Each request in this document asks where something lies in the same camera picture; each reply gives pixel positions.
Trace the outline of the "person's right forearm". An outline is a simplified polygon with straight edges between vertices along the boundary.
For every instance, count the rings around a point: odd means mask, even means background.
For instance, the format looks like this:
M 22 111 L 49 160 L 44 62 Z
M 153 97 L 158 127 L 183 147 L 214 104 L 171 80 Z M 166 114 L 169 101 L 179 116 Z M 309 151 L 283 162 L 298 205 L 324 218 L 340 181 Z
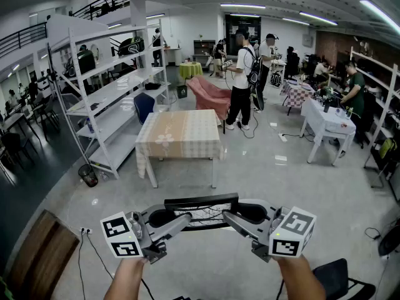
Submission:
M 326 300 L 325 289 L 315 277 L 304 255 L 272 258 L 279 265 L 286 285 L 287 300 Z

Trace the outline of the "black staircase railing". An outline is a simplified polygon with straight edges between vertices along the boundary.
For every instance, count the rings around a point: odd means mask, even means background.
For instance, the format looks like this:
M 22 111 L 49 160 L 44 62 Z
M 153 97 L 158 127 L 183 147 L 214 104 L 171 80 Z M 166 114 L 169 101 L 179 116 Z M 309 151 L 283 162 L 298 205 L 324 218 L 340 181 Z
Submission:
M 128 6 L 129 0 L 94 0 L 79 9 L 65 5 L 29 12 L 27 15 L 29 25 L 15 29 L 9 34 L 0 33 L 0 58 L 28 44 L 47 38 L 47 22 L 54 14 L 93 21 Z

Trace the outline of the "person's left forearm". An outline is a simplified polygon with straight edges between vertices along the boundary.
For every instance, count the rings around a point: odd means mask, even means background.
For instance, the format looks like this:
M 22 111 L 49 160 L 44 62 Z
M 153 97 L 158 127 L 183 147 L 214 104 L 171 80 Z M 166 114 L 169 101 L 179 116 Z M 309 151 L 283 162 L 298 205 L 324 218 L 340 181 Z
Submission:
M 145 257 L 123 258 L 104 300 L 138 300 Z

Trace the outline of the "table with red checkered cloth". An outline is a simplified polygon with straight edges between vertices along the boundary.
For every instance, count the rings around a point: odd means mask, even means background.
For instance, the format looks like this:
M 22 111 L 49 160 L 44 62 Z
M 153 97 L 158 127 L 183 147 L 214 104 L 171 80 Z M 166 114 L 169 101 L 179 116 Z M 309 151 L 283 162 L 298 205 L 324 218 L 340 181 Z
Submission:
M 303 103 L 315 93 L 315 90 L 305 82 L 284 80 L 280 95 L 285 96 L 282 103 L 287 108 L 302 108 Z

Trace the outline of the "white metal shelving rack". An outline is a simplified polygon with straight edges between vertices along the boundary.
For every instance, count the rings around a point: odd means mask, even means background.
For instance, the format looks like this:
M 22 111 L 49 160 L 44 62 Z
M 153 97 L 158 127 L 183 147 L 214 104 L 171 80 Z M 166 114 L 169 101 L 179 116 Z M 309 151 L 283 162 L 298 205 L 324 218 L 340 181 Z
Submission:
M 60 87 L 55 86 L 63 115 L 69 123 L 73 116 L 89 118 L 90 126 L 83 126 L 80 130 L 75 130 L 74 126 L 69 127 L 75 142 L 87 164 L 111 173 L 118 179 L 118 168 L 136 145 L 137 136 L 127 131 L 128 124 L 134 118 L 134 97 L 145 91 L 144 85 L 152 82 L 155 75 L 166 73 L 164 66 L 153 67 L 148 64 L 155 50 L 151 42 L 148 41 L 148 29 L 160 28 L 161 23 L 150 26 L 147 24 L 142 26 L 128 25 L 117 29 L 85 32 L 84 34 L 75 31 L 70 26 L 68 33 L 61 40 L 55 41 L 54 35 L 58 23 L 59 20 L 56 18 L 49 20 L 47 53 L 52 56 L 64 49 L 70 49 L 77 82 L 73 83 L 54 66 L 51 67 L 51 70 L 56 73 L 57 79 L 63 79 L 65 83 L 81 95 L 80 101 L 67 108 Z M 93 69 L 85 73 L 81 72 L 76 51 L 77 46 L 82 44 L 88 46 L 91 42 L 136 32 L 142 33 L 144 39 L 143 51 L 124 56 L 105 57 Z M 92 94 L 86 93 L 85 80 L 100 76 L 118 64 L 135 59 L 142 59 L 142 65 L 138 66 L 137 69 L 109 82 Z
M 364 76 L 365 91 L 371 94 L 366 104 L 369 122 L 364 127 L 365 142 L 371 149 L 377 140 L 391 138 L 400 129 L 400 66 L 384 64 L 353 47 L 350 59 Z

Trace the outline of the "black and green bag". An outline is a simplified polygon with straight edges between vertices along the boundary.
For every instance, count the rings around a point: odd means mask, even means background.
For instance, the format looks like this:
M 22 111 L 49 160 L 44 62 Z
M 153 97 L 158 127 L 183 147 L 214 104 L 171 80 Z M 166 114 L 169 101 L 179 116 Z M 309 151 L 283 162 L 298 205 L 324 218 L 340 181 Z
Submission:
M 96 63 L 92 51 L 83 50 L 77 53 L 79 69 L 81 74 L 96 68 Z
M 130 37 L 119 45 L 117 53 L 119 56 L 137 54 L 144 51 L 144 48 L 144 39 L 142 37 Z

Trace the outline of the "black-rimmed tray with branch pattern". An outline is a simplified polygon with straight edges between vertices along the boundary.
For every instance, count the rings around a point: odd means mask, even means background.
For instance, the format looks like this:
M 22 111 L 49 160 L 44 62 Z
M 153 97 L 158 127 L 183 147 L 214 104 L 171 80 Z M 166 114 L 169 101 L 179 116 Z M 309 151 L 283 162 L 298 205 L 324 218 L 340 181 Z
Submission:
M 189 224 L 183 232 L 203 231 L 229 227 L 223 218 L 224 211 L 235 212 L 238 206 L 238 193 L 219 194 L 182 199 L 165 199 L 164 207 L 175 216 L 190 214 Z

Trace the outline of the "brown wooden board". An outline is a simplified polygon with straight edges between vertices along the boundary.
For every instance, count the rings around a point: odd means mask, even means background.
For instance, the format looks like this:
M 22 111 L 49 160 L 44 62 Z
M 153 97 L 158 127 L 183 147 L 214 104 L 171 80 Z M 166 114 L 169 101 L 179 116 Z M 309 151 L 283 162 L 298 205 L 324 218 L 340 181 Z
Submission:
M 50 300 L 79 244 L 78 237 L 44 210 L 25 238 L 7 276 L 15 300 Z

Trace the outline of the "round table with green cloth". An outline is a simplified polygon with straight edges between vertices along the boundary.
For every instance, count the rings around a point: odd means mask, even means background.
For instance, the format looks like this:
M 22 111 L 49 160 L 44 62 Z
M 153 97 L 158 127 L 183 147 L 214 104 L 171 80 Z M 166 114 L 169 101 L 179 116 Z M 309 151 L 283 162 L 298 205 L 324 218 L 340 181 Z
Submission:
M 203 68 L 200 62 L 184 62 L 179 65 L 179 75 L 183 80 L 191 79 L 197 75 L 203 75 Z

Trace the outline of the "yellow-green backpack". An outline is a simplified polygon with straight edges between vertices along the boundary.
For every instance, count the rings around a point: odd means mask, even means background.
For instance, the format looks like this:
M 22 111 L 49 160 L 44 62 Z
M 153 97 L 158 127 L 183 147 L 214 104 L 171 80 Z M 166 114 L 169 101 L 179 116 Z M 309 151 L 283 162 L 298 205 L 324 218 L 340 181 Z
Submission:
M 386 156 L 395 151 L 398 148 L 397 142 L 393 137 L 387 138 L 379 149 L 379 156 L 381 159 L 385 159 Z

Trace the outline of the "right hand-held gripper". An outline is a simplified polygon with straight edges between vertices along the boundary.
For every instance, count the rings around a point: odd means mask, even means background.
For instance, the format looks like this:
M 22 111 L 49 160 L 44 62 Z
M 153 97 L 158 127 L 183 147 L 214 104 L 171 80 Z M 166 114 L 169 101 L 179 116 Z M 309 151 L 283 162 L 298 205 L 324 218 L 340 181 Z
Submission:
M 257 225 L 272 224 L 266 242 L 252 242 L 252 253 L 263 261 L 271 257 L 298 258 L 308 244 L 317 216 L 298 207 L 276 207 L 262 199 L 240 199 L 236 214 L 223 211 L 224 221 L 245 238 L 258 238 L 263 230 Z

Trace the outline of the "gray cabinet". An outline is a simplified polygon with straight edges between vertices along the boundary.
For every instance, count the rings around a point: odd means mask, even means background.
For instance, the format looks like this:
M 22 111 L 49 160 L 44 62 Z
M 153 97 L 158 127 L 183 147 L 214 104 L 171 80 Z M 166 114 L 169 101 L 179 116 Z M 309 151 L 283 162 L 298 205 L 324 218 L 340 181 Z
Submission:
M 215 40 L 194 40 L 194 54 L 192 55 L 192 59 L 200 63 L 202 67 L 206 67 L 206 63 L 212 55 L 214 45 Z

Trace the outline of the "blue chair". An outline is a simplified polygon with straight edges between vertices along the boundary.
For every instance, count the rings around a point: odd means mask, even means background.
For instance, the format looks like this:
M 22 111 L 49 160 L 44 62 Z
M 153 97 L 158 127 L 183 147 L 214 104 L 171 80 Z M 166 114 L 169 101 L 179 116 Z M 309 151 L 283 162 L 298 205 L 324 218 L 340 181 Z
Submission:
M 141 125 L 145 123 L 148 115 L 154 112 L 154 105 L 154 98 L 144 92 L 134 97 L 134 106 Z

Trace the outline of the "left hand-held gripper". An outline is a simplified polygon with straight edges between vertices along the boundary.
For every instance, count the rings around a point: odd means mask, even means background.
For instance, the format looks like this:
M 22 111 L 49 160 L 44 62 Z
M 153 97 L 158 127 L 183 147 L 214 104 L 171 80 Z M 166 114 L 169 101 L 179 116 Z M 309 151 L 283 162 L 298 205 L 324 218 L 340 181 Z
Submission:
M 141 212 L 134 224 L 123 212 L 100 220 L 104 238 L 115 258 L 146 258 L 151 264 L 166 256 L 164 242 L 156 245 L 151 241 L 144 223 L 153 228 L 153 241 L 167 241 L 180 233 L 190 222 L 190 213 L 180 214 L 166 209 L 163 204 L 153 205 Z

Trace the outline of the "table with white cloth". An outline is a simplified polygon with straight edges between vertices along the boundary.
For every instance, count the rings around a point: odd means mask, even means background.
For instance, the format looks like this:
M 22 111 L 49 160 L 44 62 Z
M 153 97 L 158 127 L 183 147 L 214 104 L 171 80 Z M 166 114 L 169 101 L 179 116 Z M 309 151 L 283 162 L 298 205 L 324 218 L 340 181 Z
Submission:
M 301 116 L 304 117 L 304 122 L 299 137 L 301 138 L 304 136 L 307 126 L 309 126 L 314 133 L 314 146 L 307 158 L 307 162 L 312 163 L 323 138 L 332 138 L 338 139 L 340 144 L 336 157 L 332 162 L 334 166 L 340 154 L 343 151 L 348 151 L 353 143 L 356 134 L 355 124 L 350 119 L 337 115 L 336 108 L 334 107 L 330 107 L 328 112 L 324 112 L 324 106 L 312 98 L 308 98 L 303 102 Z

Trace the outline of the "black chair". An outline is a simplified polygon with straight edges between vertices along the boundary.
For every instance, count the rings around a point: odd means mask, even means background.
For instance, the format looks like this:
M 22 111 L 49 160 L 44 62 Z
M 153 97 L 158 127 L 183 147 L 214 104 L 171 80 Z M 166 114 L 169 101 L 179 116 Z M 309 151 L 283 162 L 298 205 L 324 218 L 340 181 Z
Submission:
M 370 300 L 376 293 L 376 286 L 349 277 L 348 262 L 344 259 L 324 264 L 313 270 L 317 280 L 326 292 L 326 300 L 340 300 L 355 286 L 361 286 L 348 300 Z

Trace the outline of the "black door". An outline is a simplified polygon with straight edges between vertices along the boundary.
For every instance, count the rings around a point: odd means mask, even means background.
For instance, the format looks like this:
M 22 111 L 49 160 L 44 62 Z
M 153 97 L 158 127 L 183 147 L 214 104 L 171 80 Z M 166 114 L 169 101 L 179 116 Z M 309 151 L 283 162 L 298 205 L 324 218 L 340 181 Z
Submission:
M 234 16 L 225 14 L 225 33 L 227 53 L 237 56 L 239 46 L 236 44 L 236 31 L 246 30 L 249 33 L 249 41 L 253 46 L 255 42 L 261 42 L 261 18 L 248 16 Z

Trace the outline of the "black mesh wastebasket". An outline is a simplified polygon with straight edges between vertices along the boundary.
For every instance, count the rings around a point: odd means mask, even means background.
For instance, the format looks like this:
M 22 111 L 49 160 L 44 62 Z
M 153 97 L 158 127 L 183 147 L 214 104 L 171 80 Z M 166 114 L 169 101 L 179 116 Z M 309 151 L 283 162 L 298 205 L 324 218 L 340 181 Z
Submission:
M 78 174 L 89 188 L 93 188 L 98 184 L 98 178 L 90 164 L 81 166 L 78 170 Z

